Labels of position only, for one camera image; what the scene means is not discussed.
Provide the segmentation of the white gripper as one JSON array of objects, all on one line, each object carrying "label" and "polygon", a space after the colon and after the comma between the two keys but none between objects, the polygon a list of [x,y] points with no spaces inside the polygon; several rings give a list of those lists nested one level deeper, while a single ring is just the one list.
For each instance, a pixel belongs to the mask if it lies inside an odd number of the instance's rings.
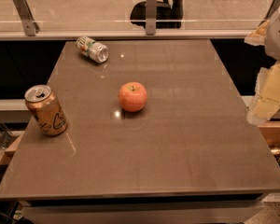
[{"label": "white gripper", "polygon": [[[265,45],[266,54],[280,60],[280,4],[273,6],[268,21],[247,35],[244,42],[251,46]],[[250,124],[260,125],[270,120],[279,109],[280,61],[277,61],[270,69],[260,68],[246,120]]]}]

